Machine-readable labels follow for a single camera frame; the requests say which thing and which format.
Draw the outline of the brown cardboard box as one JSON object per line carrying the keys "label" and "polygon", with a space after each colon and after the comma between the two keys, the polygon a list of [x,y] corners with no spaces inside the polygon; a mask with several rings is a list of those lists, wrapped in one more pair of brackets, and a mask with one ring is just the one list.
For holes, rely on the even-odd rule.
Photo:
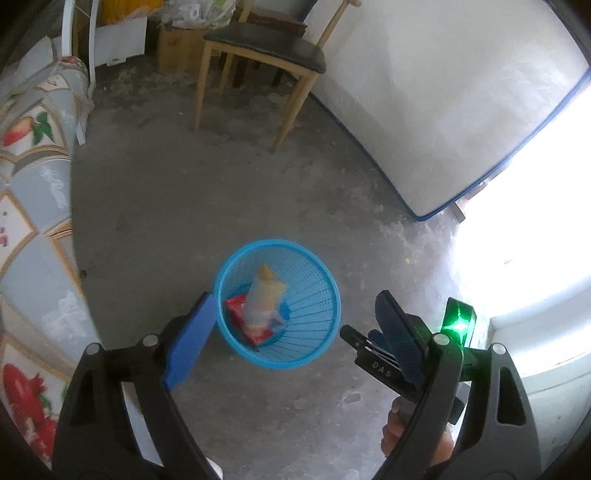
{"label": "brown cardboard box", "polygon": [[160,73],[197,73],[207,28],[182,29],[163,25],[159,29],[157,66]]}

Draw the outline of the fruit pattern tablecloth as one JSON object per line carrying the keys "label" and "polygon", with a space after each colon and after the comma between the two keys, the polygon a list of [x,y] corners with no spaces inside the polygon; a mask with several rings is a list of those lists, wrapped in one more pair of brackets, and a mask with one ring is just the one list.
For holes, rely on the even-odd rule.
{"label": "fruit pattern tablecloth", "polygon": [[45,465],[69,378],[99,339],[76,264],[71,203],[88,90],[84,63],[69,56],[1,98],[1,403]]}

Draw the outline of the red snack bag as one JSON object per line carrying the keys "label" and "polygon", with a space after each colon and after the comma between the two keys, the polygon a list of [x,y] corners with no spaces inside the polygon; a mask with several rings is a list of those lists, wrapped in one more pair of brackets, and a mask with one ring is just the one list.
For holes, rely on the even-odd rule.
{"label": "red snack bag", "polygon": [[287,328],[287,322],[276,310],[259,310],[245,307],[246,294],[231,297],[224,301],[225,311],[243,340],[252,349],[270,341]]}

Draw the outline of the beige paper wrapper trash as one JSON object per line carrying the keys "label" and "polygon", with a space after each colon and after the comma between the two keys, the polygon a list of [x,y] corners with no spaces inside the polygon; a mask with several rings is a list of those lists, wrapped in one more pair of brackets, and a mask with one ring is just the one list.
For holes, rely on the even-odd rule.
{"label": "beige paper wrapper trash", "polygon": [[260,265],[246,295],[245,307],[280,312],[280,302],[286,292],[287,285],[277,279],[276,273],[269,266]]}

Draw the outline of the white cardboard box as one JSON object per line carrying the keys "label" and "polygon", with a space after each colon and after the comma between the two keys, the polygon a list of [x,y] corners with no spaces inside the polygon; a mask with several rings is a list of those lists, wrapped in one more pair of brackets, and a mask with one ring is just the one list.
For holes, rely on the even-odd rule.
{"label": "white cardboard box", "polygon": [[95,32],[96,66],[112,66],[145,52],[147,18],[133,18],[99,27]]}

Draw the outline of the white metal frame shelf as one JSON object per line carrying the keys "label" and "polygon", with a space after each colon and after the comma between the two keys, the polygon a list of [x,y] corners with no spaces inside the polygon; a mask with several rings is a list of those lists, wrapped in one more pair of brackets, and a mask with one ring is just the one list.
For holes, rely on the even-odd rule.
{"label": "white metal frame shelf", "polygon": [[85,94],[86,106],[78,116],[78,123],[76,126],[76,139],[80,146],[86,142],[86,129],[89,114],[94,106],[93,95],[96,87],[96,59],[95,59],[95,36],[97,31],[97,21],[100,0],[92,0],[89,2],[90,10],[86,12],[84,9],[77,6],[76,0],[65,0],[62,10],[61,22],[61,55],[65,57],[77,57],[79,53],[79,35],[84,32],[84,28],[79,28],[78,14],[82,13],[88,19],[88,88]]}

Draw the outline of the wooden chair black seat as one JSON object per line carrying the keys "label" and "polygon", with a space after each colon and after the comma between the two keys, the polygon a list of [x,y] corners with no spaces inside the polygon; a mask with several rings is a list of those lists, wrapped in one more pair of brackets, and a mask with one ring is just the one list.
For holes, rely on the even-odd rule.
{"label": "wooden chair black seat", "polygon": [[276,152],[290,130],[294,127],[301,107],[307,100],[315,82],[327,70],[324,47],[329,37],[341,20],[349,6],[359,8],[360,1],[342,0],[332,19],[318,42],[311,43],[294,33],[280,31],[247,21],[254,3],[244,1],[242,13],[235,21],[223,28],[214,29],[204,35],[204,51],[200,61],[197,77],[197,100],[195,100],[194,127],[200,126],[201,110],[204,104],[204,94],[207,74],[211,66],[211,54],[217,51],[226,56],[217,92],[222,93],[231,67],[233,58],[242,57],[262,64],[270,65],[280,70],[297,75],[297,83],[287,100],[283,123],[276,135],[271,152]]}

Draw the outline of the blue plastic waste basket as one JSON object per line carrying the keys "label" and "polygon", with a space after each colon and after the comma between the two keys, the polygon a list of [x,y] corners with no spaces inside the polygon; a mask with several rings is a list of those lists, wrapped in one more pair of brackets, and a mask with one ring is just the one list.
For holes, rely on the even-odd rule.
{"label": "blue plastic waste basket", "polygon": [[[225,302],[249,291],[261,265],[270,267],[287,285],[279,305],[286,323],[253,347]],[[341,323],[341,295],[332,273],[313,252],[287,240],[259,240],[235,251],[216,275],[213,296],[217,326],[226,343],[244,359],[267,369],[294,369],[311,363],[328,349]]]}

